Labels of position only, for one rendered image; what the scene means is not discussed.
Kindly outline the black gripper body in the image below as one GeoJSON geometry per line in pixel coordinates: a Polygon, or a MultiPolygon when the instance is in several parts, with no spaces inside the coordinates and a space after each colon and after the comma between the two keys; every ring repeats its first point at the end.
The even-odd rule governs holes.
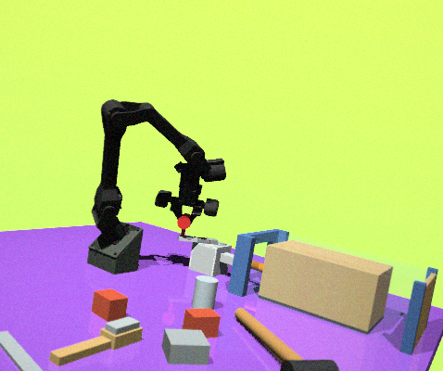
{"type": "Polygon", "coordinates": [[[155,206],[165,208],[168,202],[171,203],[171,209],[179,210],[181,205],[193,207],[194,211],[201,212],[204,209],[204,214],[207,216],[217,216],[220,202],[217,199],[207,198],[204,200],[197,199],[199,185],[196,187],[186,187],[181,185],[179,187],[179,197],[172,197],[172,192],[167,190],[159,190],[155,206]]]}

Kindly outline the black-headed mallet with wooden handle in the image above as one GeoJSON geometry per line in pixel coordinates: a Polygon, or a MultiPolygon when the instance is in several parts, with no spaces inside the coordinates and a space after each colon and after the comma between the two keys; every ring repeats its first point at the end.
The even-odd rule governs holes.
{"type": "Polygon", "coordinates": [[[333,360],[304,360],[243,308],[235,318],[283,361],[280,371],[340,371],[333,360]]]}

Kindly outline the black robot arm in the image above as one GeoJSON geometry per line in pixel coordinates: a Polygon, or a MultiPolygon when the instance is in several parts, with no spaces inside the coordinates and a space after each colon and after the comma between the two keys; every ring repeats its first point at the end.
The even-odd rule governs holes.
{"type": "Polygon", "coordinates": [[[96,228],[103,236],[100,241],[118,244],[129,230],[122,226],[119,214],[123,195],[117,186],[120,141],[127,126],[149,122],[166,137],[180,152],[187,163],[181,161],[174,165],[181,174],[180,183],[186,187],[199,185],[198,196],[202,186],[199,181],[223,181],[226,178],[224,160],[206,160],[205,151],[190,137],[180,133],[148,102],[107,100],[101,106],[101,119],[104,129],[104,146],[101,170],[101,181],[95,191],[94,206],[91,210],[96,228]]]}

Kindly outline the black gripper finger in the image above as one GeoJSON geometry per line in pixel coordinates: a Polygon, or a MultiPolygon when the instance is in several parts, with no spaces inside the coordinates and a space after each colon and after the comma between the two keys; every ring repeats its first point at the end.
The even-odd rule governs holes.
{"type": "Polygon", "coordinates": [[[197,211],[194,211],[194,209],[193,209],[192,212],[191,212],[191,216],[190,216],[190,222],[192,223],[197,216],[201,216],[202,211],[201,212],[197,212],[197,211]]]}
{"type": "Polygon", "coordinates": [[[183,216],[183,205],[181,205],[181,206],[179,207],[179,210],[171,209],[171,208],[170,208],[170,211],[173,211],[174,215],[176,216],[176,218],[177,218],[177,220],[178,220],[180,217],[183,216]]]}

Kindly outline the grey cylinder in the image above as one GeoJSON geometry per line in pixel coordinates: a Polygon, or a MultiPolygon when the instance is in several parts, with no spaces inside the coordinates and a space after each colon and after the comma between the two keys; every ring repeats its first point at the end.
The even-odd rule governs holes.
{"type": "Polygon", "coordinates": [[[219,280],[217,278],[199,275],[196,277],[192,307],[195,309],[212,309],[216,299],[219,280]]]}

